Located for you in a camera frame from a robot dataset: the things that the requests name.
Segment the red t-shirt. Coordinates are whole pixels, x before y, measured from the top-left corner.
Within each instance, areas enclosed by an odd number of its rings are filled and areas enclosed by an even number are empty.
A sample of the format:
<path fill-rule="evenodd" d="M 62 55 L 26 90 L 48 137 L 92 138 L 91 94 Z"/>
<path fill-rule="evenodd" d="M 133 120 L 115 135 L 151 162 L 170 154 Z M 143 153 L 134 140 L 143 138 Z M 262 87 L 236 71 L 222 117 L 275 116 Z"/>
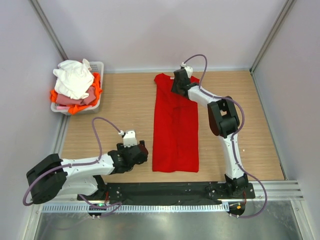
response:
<path fill-rule="evenodd" d="M 174 80 L 155 76 L 152 170 L 154 172 L 199 171 L 198 104 L 171 92 Z"/>

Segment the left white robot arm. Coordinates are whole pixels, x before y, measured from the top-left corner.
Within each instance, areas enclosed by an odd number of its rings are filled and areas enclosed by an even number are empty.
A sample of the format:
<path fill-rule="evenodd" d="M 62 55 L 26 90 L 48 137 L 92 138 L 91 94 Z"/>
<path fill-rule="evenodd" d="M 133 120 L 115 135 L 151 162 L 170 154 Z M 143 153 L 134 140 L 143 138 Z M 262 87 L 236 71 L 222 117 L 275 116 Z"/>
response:
<path fill-rule="evenodd" d="M 67 159 L 52 153 L 26 173 L 29 188 L 25 193 L 31 196 L 31 203 L 44 204 L 57 196 L 78 195 L 101 200 L 106 194 L 102 177 L 123 174 L 148 160 L 145 142 L 125 147 L 116 145 L 101 156 Z"/>

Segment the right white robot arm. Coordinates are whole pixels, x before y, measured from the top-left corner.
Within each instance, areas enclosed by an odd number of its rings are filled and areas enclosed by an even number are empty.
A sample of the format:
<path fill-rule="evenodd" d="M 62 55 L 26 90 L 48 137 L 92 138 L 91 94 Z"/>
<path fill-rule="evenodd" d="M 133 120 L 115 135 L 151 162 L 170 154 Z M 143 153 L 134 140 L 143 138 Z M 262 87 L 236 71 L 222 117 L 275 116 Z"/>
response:
<path fill-rule="evenodd" d="M 192 73 L 189 66 L 174 71 L 171 91 L 207 108 L 210 130 L 218 137 L 223 149 L 225 192 L 229 197 L 237 198 L 249 185 L 238 146 L 238 132 L 244 124 L 240 122 L 231 97 L 215 95 L 199 83 L 191 82 Z"/>

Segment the orange t-shirt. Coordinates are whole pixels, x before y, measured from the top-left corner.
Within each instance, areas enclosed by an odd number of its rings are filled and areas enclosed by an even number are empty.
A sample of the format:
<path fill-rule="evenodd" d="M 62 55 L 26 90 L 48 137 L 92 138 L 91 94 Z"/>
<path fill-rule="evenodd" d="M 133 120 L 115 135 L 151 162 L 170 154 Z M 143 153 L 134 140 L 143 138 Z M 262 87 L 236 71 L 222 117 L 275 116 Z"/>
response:
<path fill-rule="evenodd" d="M 85 106 L 79 106 L 79 105 L 60 105 L 60 106 L 65 106 L 67 108 L 70 108 L 69 109 L 69 112 L 72 114 L 72 115 L 75 115 L 76 113 L 80 112 L 81 110 L 84 110 L 85 108 L 87 108 L 88 106 L 95 106 L 97 104 L 97 101 L 99 99 L 99 97 L 102 95 L 103 93 L 103 89 L 100 88 L 100 75 L 99 73 L 94 73 L 93 74 L 94 76 L 94 80 L 93 80 L 93 83 L 91 85 L 91 87 L 95 87 L 96 89 L 100 90 L 101 93 L 97 96 L 97 100 L 95 100 L 93 102 L 92 105 L 85 105 Z M 57 96 L 58 96 L 58 93 L 53 89 L 50 91 L 50 101 L 51 103 L 56 103 L 56 100 L 57 100 Z"/>

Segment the white laundry basket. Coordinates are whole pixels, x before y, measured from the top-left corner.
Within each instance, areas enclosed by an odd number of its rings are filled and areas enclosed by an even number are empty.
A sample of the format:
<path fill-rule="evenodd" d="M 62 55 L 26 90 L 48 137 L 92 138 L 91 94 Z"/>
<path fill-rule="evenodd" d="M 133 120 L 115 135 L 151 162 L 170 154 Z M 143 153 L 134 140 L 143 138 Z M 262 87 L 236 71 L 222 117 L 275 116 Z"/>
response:
<path fill-rule="evenodd" d="M 104 74 L 104 64 L 101 61 L 90 61 L 89 62 L 91 70 L 90 72 L 92 74 L 99 73 L 100 75 L 100 81 L 99 86 L 102 89 L 103 88 L 103 74 Z M 89 105 L 87 108 L 81 110 L 80 112 L 75 113 L 74 115 L 85 115 L 85 114 L 96 114 L 100 110 L 100 104 L 101 104 L 102 96 L 100 95 L 99 99 L 97 100 L 96 105 Z M 54 113 L 60 113 L 66 116 L 72 116 L 69 112 L 68 107 L 59 105 L 57 103 L 52 102 L 50 105 L 50 109 Z"/>

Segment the pink t-shirt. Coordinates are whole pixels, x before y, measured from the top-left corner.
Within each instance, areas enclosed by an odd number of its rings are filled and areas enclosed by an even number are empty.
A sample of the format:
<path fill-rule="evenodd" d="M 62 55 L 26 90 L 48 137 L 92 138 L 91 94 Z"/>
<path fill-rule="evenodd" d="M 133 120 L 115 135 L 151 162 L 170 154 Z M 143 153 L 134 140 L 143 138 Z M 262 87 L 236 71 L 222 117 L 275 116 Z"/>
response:
<path fill-rule="evenodd" d="M 72 99 L 68 96 L 58 93 L 56 98 L 56 103 L 64 106 L 79 105 L 79 106 L 89 106 L 98 99 L 98 95 L 101 93 L 100 89 L 96 89 L 94 86 L 90 86 L 86 94 L 86 98 Z"/>

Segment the white t-shirt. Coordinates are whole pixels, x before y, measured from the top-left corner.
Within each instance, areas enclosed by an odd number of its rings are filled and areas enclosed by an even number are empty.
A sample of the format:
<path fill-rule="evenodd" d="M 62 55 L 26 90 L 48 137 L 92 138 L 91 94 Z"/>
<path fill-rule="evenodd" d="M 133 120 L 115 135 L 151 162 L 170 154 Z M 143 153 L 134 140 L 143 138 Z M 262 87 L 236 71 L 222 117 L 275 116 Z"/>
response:
<path fill-rule="evenodd" d="M 54 90 L 73 100 L 87 98 L 87 91 L 95 78 L 91 70 L 90 62 L 85 58 L 82 62 L 65 60 L 59 63 L 53 70 L 53 75 L 56 76 Z"/>

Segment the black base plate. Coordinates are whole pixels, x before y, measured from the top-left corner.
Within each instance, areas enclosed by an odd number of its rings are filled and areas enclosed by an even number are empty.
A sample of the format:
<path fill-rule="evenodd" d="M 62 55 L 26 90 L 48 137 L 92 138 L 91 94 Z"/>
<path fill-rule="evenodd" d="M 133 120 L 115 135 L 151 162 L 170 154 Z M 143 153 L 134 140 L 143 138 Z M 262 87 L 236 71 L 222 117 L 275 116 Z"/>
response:
<path fill-rule="evenodd" d="M 107 200 L 131 206 L 219 205 L 222 200 L 254 199 L 250 183 L 246 189 L 229 193 L 224 182 L 141 182 L 107 183 L 85 196 L 88 201 Z"/>

